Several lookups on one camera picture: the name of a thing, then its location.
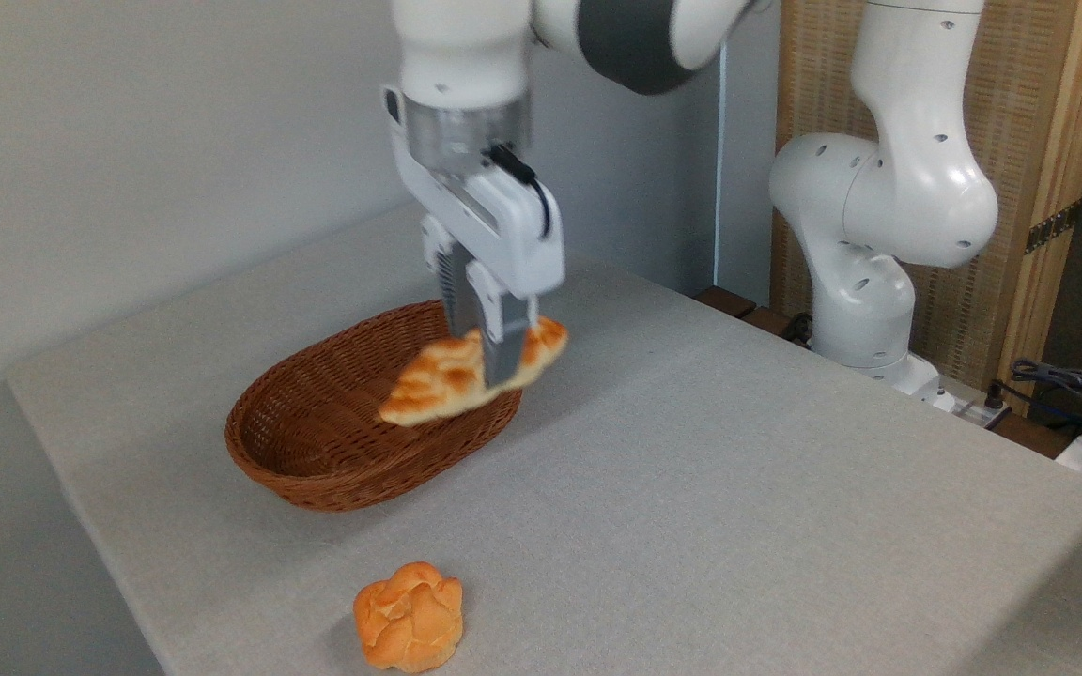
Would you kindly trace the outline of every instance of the bread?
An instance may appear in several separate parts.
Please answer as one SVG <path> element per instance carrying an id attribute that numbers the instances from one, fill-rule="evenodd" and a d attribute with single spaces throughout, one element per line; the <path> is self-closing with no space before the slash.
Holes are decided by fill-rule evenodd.
<path id="1" fill-rule="evenodd" d="M 486 388 L 478 330 L 465 337 L 443 337 L 428 343 L 399 373 L 390 398 L 379 409 L 386 423 L 404 427 L 453 417 L 492 401 L 501 393 L 525 388 L 566 349 L 566 327 L 539 317 L 524 337 L 516 375 L 498 388 Z"/>
<path id="2" fill-rule="evenodd" d="M 428 672 L 462 640 L 462 582 L 431 564 L 408 564 L 357 594 L 353 620 L 370 666 Z"/>

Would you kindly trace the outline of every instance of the oval basket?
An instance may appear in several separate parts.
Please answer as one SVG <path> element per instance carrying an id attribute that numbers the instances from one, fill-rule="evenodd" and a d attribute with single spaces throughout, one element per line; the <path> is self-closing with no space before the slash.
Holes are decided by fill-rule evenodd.
<path id="1" fill-rule="evenodd" d="M 270 368 L 232 408 L 233 462 L 301 508 L 348 511 L 420 487 L 480 449 L 516 414 L 519 390 L 457 417 L 399 427 L 378 409 L 399 372 L 448 329 L 439 301 L 349 327 Z"/>

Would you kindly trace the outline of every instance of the wooden block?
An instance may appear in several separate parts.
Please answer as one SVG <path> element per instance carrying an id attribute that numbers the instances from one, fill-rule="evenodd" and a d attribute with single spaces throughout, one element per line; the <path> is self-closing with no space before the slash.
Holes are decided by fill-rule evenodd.
<path id="1" fill-rule="evenodd" d="M 748 314 L 748 316 L 742 317 L 742 321 L 751 326 L 757 326 L 758 329 L 767 333 L 782 335 L 782 332 L 791 324 L 791 317 L 781 316 L 781 314 L 769 308 L 756 308 L 751 314 Z"/>
<path id="2" fill-rule="evenodd" d="M 757 307 L 754 301 L 734 294 L 733 291 L 725 291 L 721 287 L 709 287 L 708 290 L 696 294 L 695 300 L 737 319 L 742 319 Z"/>
<path id="3" fill-rule="evenodd" d="M 1017 414 L 1005 415 L 1003 420 L 1000 420 L 1000 423 L 997 423 L 995 427 L 992 427 L 992 432 L 1010 441 L 1026 446 L 1027 449 L 1048 459 L 1059 458 L 1059 453 L 1064 452 L 1071 443 L 1071 440 L 1064 434 L 1043 427 L 1041 424 Z"/>

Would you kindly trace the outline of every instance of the metal hinge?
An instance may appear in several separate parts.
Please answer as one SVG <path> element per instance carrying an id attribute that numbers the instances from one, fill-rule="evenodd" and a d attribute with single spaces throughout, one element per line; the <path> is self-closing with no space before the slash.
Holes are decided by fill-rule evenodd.
<path id="1" fill-rule="evenodd" d="M 1059 211 L 1042 223 L 1029 228 L 1029 238 L 1026 239 L 1026 253 L 1033 253 L 1035 250 L 1046 246 L 1050 240 L 1074 227 L 1079 221 L 1079 207 L 1082 200 L 1077 200 L 1068 209 Z"/>

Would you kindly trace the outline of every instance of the woven wall panel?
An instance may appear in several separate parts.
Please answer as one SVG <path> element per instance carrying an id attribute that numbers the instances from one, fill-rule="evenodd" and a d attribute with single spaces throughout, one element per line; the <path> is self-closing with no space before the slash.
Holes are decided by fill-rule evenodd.
<path id="1" fill-rule="evenodd" d="M 871 115 L 850 90 L 850 55 L 863 4 L 782 3 L 781 145 L 808 132 L 876 137 Z M 975 158 L 1000 196 L 1000 223 L 992 242 L 972 264 L 909 269 L 918 288 L 914 352 L 973 386 L 986 385 L 1000 360 L 1072 12 L 1070 1 L 987 1 L 967 74 L 966 130 Z M 773 307 L 794 314 L 810 305 L 800 246 L 777 217 Z"/>

